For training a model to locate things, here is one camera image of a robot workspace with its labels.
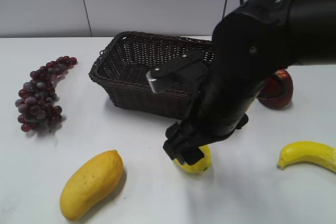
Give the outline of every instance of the grape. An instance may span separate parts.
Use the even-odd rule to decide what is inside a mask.
[[[53,87],[47,88],[48,94],[55,94],[55,89]]]
[[[28,97],[31,97],[31,96],[32,96],[31,94],[25,94],[25,95],[22,97],[22,100],[26,101],[26,99],[27,99]]]
[[[58,121],[61,122],[63,117],[60,114],[58,114],[56,116],[58,117]]]
[[[45,67],[45,66],[41,66],[41,67],[40,67],[40,71],[41,71],[42,73],[45,73],[45,72],[48,71],[48,68]]]
[[[46,103],[46,107],[49,108],[51,112],[54,111],[54,106],[51,103]]]
[[[23,118],[24,118],[27,122],[38,122],[36,116],[31,115],[31,114],[24,114]]]
[[[45,82],[47,88],[54,87],[50,81]]]
[[[50,120],[48,118],[44,118],[43,123],[47,124],[47,125],[50,125]]]
[[[57,116],[53,116],[51,119],[50,119],[50,124],[51,125],[56,125],[59,123],[59,118]]]
[[[63,71],[60,68],[56,68],[56,75],[60,76]]]
[[[32,71],[30,72],[30,77],[33,79],[33,80],[38,80],[40,75],[37,71]]]
[[[36,99],[34,97],[28,97],[26,100],[25,100],[25,103],[27,105],[34,105],[36,103]]]
[[[32,129],[32,130],[34,130],[34,129],[36,129],[37,128],[37,126],[38,126],[38,122],[30,122],[30,123],[28,123],[29,125],[30,125],[30,128]]]
[[[40,109],[44,110],[46,108],[46,104],[44,101],[37,101],[37,105],[40,107]]]
[[[34,98],[36,99],[36,101],[41,101],[41,100],[44,99],[44,97],[41,93],[34,94]]]
[[[26,120],[24,119],[24,115],[19,115],[19,117],[17,118],[19,123],[26,123]]]
[[[48,98],[45,100],[45,102],[46,102],[46,103],[52,103],[53,100],[52,100],[52,98],[48,97]]]
[[[23,125],[21,125],[21,130],[23,132],[29,132],[32,129],[32,127],[30,127],[30,125],[28,123],[24,123]]]
[[[55,107],[54,107],[54,111],[55,111],[57,114],[60,114],[60,113],[62,113],[62,107],[61,107],[61,106],[55,106]]]
[[[41,95],[43,95],[44,98],[47,98],[48,97],[48,92],[47,91],[42,91]]]
[[[30,82],[25,82],[25,84],[23,84],[23,89],[24,90],[28,90],[31,87],[31,83]]]
[[[41,89],[41,90],[45,90],[46,89],[46,85],[44,84],[44,82],[38,82],[37,84],[36,84],[36,86],[37,86],[37,88],[38,89]]]
[[[21,89],[19,91],[19,97],[23,97],[27,93],[27,90]]]
[[[60,68],[63,71],[68,69],[68,67],[65,64],[58,64],[58,68]]]
[[[75,57],[64,56],[30,72],[32,79],[23,84],[18,93],[21,99],[15,101],[15,106],[21,113],[17,120],[22,124],[22,131],[29,132],[40,123],[55,125],[62,120],[62,108],[53,106],[57,95],[51,81],[76,63]]]
[[[57,98],[57,94],[56,94],[56,93],[54,93],[54,94],[51,94],[49,97],[50,97],[50,98],[52,98],[52,99],[55,101],[55,100],[56,100],[56,98]]]
[[[47,74],[46,73],[41,73],[40,74],[40,79],[41,79],[41,81],[46,81],[47,80]]]
[[[70,60],[71,60],[73,65],[75,65],[77,63],[77,59],[75,57],[71,57]]]
[[[71,62],[71,60],[66,60],[66,61],[64,62],[64,64],[65,64],[65,66],[67,66],[68,68],[72,66],[72,62]]]
[[[56,74],[56,68],[49,68],[48,73],[51,75]]]
[[[59,57],[57,60],[56,60],[57,63],[63,63],[64,62],[64,57]]]
[[[33,106],[31,106],[30,107],[30,109],[29,109],[29,112],[30,112],[30,114],[32,114],[32,115],[37,115],[39,112],[40,112],[40,107],[39,106],[37,106],[37,105],[33,105]]]
[[[28,89],[28,93],[29,93],[29,94],[35,94],[35,93],[37,93],[37,89],[36,89],[35,87],[31,86],[31,87]]]
[[[40,112],[36,115],[36,118],[39,120],[42,120],[46,117],[46,112],[43,110],[40,110]]]
[[[26,105],[26,104],[21,104],[19,107],[18,107],[18,110],[21,114],[24,114],[24,113],[27,113],[29,109],[29,106]]]
[[[16,101],[15,101],[15,107],[19,107],[21,104],[23,104],[23,100],[22,99],[17,99]]]

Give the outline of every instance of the white wall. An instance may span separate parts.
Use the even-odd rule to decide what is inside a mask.
[[[94,36],[125,30],[210,35],[225,0],[85,0]]]
[[[0,37],[90,36],[83,0],[0,0]]]
[[[210,35],[224,1],[0,0],[0,37],[114,36],[126,30]],[[239,0],[228,0],[226,13],[238,5]]]

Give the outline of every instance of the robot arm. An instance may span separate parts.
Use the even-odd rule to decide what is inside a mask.
[[[181,164],[195,164],[200,146],[247,123],[245,112],[277,70],[336,63],[336,0],[248,0],[216,26],[212,42],[216,57],[207,70],[191,53],[148,73],[156,92],[200,80],[185,119],[166,131],[163,148]]]

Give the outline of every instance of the mango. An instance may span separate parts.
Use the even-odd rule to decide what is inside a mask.
[[[66,183],[59,205],[63,216],[80,219],[91,207],[117,187],[123,173],[122,159],[116,150],[103,152],[87,161]]]

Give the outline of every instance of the wicker basket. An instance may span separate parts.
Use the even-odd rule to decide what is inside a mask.
[[[139,32],[118,34],[93,64],[89,76],[109,94],[115,106],[182,119],[188,109],[191,87],[177,84],[153,94],[147,71],[189,50],[201,50],[204,61],[215,56],[207,40]]]

